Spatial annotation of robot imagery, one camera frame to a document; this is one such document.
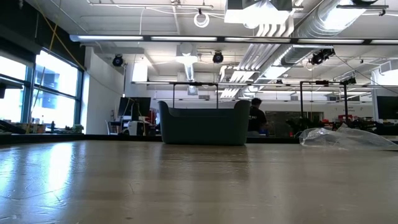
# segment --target yellow cable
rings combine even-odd
[[[58,19],[59,19],[60,13],[61,13],[61,4],[62,4],[62,0],[60,0],[59,10],[58,10],[58,13],[57,13],[57,20],[55,21],[54,29],[50,25],[53,33],[52,33],[51,43],[50,43],[50,47],[49,47],[49,54],[51,54],[52,46],[54,44],[54,39],[55,39],[55,36],[56,36],[56,31],[57,31],[57,28],[58,28]],[[28,125],[27,125],[26,132],[25,132],[26,134],[29,134],[29,132],[30,132],[30,126],[32,124],[32,121],[31,121],[32,113],[33,113],[33,110],[35,109],[37,98],[39,96],[40,89],[42,88],[42,85],[43,85],[44,75],[45,75],[45,67],[43,67],[42,78],[40,79],[39,88],[37,89],[35,102],[34,102],[34,104],[32,106],[32,109],[29,110],[30,113],[28,114]]]
[[[42,10],[42,8],[40,7],[40,5],[38,4],[37,0],[35,0],[36,2],[36,6],[39,9],[39,12],[41,13],[41,15],[43,16],[44,20],[46,21],[47,25],[50,27],[50,29],[52,31],[54,31],[53,27],[51,26],[49,20],[46,18],[46,16],[44,15],[44,12]],[[102,85],[103,87],[117,93],[118,95],[122,95],[122,93],[119,93],[115,90],[112,90],[111,88],[107,87],[106,85],[102,84],[97,78],[95,78],[94,76],[90,75],[86,68],[84,66],[81,65],[81,63],[79,63],[79,61],[72,55],[72,53],[69,51],[68,47],[63,43],[63,41],[61,40],[61,38],[58,36],[58,34],[54,33],[56,38],[58,39],[58,41],[61,43],[62,47],[68,52],[68,55],[71,56],[71,58],[75,61],[75,63],[84,71],[86,72],[92,79],[96,80],[100,85]]]

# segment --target window frame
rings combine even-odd
[[[9,78],[11,80],[14,80],[16,82],[21,82],[23,83],[24,86],[24,96],[22,100],[22,111],[21,111],[21,123],[28,123],[28,116],[32,107],[32,101],[34,98],[34,90],[40,90],[42,92],[47,92],[51,93],[54,95],[58,96],[64,96],[67,98],[71,98],[75,100],[75,110],[74,110],[74,115],[73,115],[73,124],[80,124],[80,113],[81,113],[81,98],[82,98],[82,93],[83,93],[83,70],[80,69],[77,65],[74,63],[69,62],[68,60],[65,60],[64,58],[59,57],[57,54],[54,54],[53,52],[49,52],[47,49],[42,49],[44,52],[47,54],[71,65],[72,67],[77,69],[78,76],[77,76],[77,82],[76,82],[76,96],[69,95],[66,93],[62,93],[61,91],[51,89],[46,86],[40,86],[39,84],[35,84],[34,79],[35,79],[35,70],[36,70],[36,63],[33,64],[33,67],[30,67],[26,65],[26,71],[25,71],[25,80],[20,80],[14,77],[10,77],[7,75],[0,74],[0,77],[4,78]]]

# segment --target window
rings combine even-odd
[[[19,62],[0,56],[0,74],[24,81],[27,66]],[[0,119],[20,122],[22,118],[22,104],[24,90],[6,89],[3,99],[0,99]]]
[[[0,99],[0,119],[20,122],[24,90],[7,89],[4,99]]]
[[[36,56],[35,84],[76,96],[78,70],[60,59],[41,51]]]
[[[0,56],[0,74],[25,80],[26,65]]]
[[[33,108],[36,95],[37,90],[34,90],[32,100],[32,119],[38,119],[40,123],[43,122],[45,124],[51,124],[51,122],[54,121],[55,126],[58,128],[73,126],[73,120],[75,118],[74,99],[40,90],[36,104]]]
[[[82,75],[77,68],[44,51],[36,56],[35,72],[15,60],[0,56],[1,76],[23,83],[22,90],[6,89],[4,98],[0,99],[0,119],[27,123],[32,112],[32,119],[44,124],[54,121],[57,128],[80,122],[78,84]]]

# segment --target black stand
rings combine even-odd
[[[218,109],[218,84],[217,83],[202,83],[202,82],[173,82],[173,108],[175,104],[175,86],[176,85],[190,85],[190,86],[203,86],[203,85],[208,85],[208,86],[216,86],[217,89],[217,94],[216,94],[216,108]]]
[[[301,117],[304,118],[304,103],[303,103],[303,84],[316,84],[316,85],[323,85],[324,87],[338,87],[338,86],[329,86],[329,84],[340,84],[343,85],[344,88],[344,107],[345,107],[345,115],[346,115],[346,124],[348,124],[348,102],[347,102],[347,84],[341,82],[329,82],[329,81],[301,81],[300,82],[300,103],[301,103]]]

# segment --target bottle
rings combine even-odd
[[[55,123],[54,121],[51,122],[51,132],[54,132],[55,129]]]

